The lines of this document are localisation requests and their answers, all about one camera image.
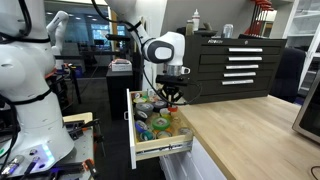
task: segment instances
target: can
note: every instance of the can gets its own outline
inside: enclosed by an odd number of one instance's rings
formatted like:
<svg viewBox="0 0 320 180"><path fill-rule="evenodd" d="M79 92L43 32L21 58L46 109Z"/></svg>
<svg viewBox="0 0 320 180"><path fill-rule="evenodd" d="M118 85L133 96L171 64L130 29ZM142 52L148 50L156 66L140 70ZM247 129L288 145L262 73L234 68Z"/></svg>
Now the can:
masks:
<svg viewBox="0 0 320 180"><path fill-rule="evenodd" d="M233 25L232 24L226 24L223 26L222 38L231 38L233 33Z"/></svg>

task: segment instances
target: table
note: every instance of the table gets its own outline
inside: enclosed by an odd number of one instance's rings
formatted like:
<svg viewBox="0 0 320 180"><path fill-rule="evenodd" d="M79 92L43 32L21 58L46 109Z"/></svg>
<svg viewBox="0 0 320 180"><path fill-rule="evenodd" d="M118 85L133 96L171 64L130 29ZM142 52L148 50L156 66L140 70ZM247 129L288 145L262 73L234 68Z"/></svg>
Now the table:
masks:
<svg viewBox="0 0 320 180"><path fill-rule="evenodd" d="M84 120L85 123L92 120L92 113L76 114L63 117L64 122L72 122ZM68 156L63 158L59 163L83 162L86 159L94 159L93 156L93 130L89 129L84 132L84 135L75 141L75 150ZM86 171L83 174L70 174L62 176L61 179L81 179L88 180L90 172Z"/></svg>
<svg viewBox="0 0 320 180"><path fill-rule="evenodd" d="M320 165L320 146L292 130L297 105L268 96L179 109L227 179L313 179Z"/></svg>

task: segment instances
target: black tool cabinet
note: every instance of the black tool cabinet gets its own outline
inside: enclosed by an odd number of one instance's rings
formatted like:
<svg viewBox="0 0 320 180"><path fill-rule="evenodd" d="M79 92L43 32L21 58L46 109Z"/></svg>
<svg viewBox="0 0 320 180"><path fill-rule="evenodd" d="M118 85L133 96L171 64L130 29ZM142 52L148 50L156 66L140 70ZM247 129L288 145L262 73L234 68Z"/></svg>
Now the black tool cabinet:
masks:
<svg viewBox="0 0 320 180"><path fill-rule="evenodd" d="M203 87L193 103L267 96L285 44L285 39L187 36L184 65L191 69L189 77ZM189 85L184 92L190 100L198 89Z"/></svg>

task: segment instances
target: silver handle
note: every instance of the silver handle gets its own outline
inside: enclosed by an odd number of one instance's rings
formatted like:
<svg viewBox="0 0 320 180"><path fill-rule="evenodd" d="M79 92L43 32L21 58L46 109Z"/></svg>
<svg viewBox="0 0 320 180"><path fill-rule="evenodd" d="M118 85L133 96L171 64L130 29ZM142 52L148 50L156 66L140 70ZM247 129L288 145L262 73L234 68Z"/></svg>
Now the silver handle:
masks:
<svg viewBox="0 0 320 180"><path fill-rule="evenodd" d="M229 48L229 52L263 52L262 48Z"/></svg>
<svg viewBox="0 0 320 180"><path fill-rule="evenodd" d="M127 120L127 121L129 120L129 115L128 115L128 114L129 114L128 111L126 111L126 112L123 113L123 118L124 118L124 120Z"/></svg>
<svg viewBox="0 0 320 180"><path fill-rule="evenodd" d="M229 61L262 61L262 57L229 57Z"/></svg>
<svg viewBox="0 0 320 180"><path fill-rule="evenodd" d="M226 69L257 69L257 68L259 68L258 64L226 66Z"/></svg>
<svg viewBox="0 0 320 180"><path fill-rule="evenodd" d="M247 73L224 73L224 77L239 77L239 76L256 76L255 72L247 72Z"/></svg>
<svg viewBox="0 0 320 180"><path fill-rule="evenodd" d="M222 85L236 85L236 84L252 84L253 79L247 79L247 80L239 80L239 81L222 81Z"/></svg>

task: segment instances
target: drawer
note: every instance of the drawer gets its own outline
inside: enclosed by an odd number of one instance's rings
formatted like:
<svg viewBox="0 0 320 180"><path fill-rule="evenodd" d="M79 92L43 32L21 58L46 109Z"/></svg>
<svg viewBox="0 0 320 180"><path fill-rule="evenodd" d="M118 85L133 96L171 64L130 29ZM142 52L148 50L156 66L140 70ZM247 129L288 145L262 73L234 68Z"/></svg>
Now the drawer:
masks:
<svg viewBox="0 0 320 180"><path fill-rule="evenodd" d="M199 73L205 72L225 72L226 70L274 70L276 63L244 63L235 62L234 64L215 64L215 65L199 65Z"/></svg>
<svg viewBox="0 0 320 180"><path fill-rule="evenodd" d="M280 47L202 46L200 54L278 55L280 50Z"/></svg>
<svg viewBox="0 0 320 180"><path fill-rule="evenodd" d="M247 77L199 82L203 87L201 95L212 95L264 90L268 88L269 81L270 77Z"/></svg>
<svg viewBox="0 0 320 180"><path fill-rule="evenodd" d="M279 55L201 55L200 64L221 64L221 63L236 63L236 62L278 62Z"/></svg>
<svg viewBox="0 0 320 180"><path fill-rule="evenodd" d="M272 70L255 71L255 70L226 70L224 72L199 73L198 80L224 79L234 77L271 77Z"/></svg>
<svg viewBox="0 0 320 180"><path fill-rule="evenodd" d="M129 89L127 89L129 142L132 169L136 169L136 161L139 160L191 150L193 135L178 134L179 128L188 127L185 120L178 117L178 113L172 114L172 117L176 119L171 122L170 126L172 130L172 137L140 142L139 134L137 133L134 124L134 111L132 105L132 97L134 93L140 93L143 96L147 95L147 92L145 91L130 92ZM157 113L153 113L153 115L146 121L146 124L150 125L151 119L157 116L159 116Z"/></svg>

